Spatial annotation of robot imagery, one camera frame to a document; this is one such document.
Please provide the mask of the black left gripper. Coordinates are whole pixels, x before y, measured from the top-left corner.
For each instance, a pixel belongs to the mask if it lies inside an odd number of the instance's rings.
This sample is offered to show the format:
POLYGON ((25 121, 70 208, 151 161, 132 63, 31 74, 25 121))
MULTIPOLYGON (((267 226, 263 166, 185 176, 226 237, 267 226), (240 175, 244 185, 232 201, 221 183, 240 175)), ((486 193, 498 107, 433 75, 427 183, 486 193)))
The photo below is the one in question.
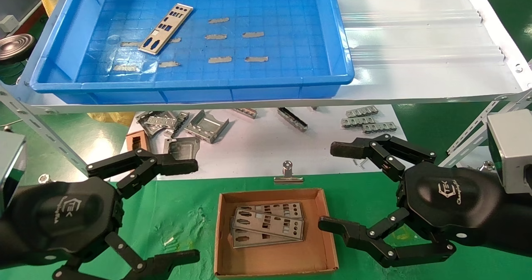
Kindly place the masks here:
POLYGON ((67 260, 54 280, 102 280, 79 268, 111 247, 131 267, 124 280, 167 280, 175 267, 200 260, 196 249, 141 259, 118 236, 123 215, 116 189, 97 177, 18 188, 8 205, 8 266, 67 260))

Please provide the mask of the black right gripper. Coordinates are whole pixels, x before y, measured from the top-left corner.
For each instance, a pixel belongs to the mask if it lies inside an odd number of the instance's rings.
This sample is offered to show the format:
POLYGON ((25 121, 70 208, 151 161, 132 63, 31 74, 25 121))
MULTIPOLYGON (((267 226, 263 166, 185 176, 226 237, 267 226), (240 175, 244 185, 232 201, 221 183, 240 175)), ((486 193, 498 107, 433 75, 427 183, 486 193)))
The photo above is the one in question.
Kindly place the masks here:
POLYGON ((327 216, 319 218, 319 230, 340 235, 346 247, 366 252, 384 268, 397 268, 446 261, 456 252, 450 241, 464 246, 487 245, 490 220, 503 200, 503 187, 496 174, 435 166, 436 153, 389 134, 332 142, 330 154, 369 159, 389 179, 399 182, 397 206, 403 208, 370 228, 327 216), (416 166, 406 170, 399 159, 416 166), (405 223, 431 242, 400 247, 387 244, 384 239, 405 223))

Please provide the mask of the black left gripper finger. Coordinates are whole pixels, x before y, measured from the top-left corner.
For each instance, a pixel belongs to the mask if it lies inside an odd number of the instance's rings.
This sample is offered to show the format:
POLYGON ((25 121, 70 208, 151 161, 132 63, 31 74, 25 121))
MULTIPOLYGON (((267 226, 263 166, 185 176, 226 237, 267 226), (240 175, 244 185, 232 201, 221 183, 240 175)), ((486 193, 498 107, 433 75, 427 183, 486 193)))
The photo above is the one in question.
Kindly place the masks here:
POLYGON ((129 199, 158 175, 173 176, 198 171, 195 159, 177 160, 170 154, 153 154, 145 149, 135 149, 86 167, 89 177, 108 179, 128 172, 116 184, 116 190, 123 199, 129 199))

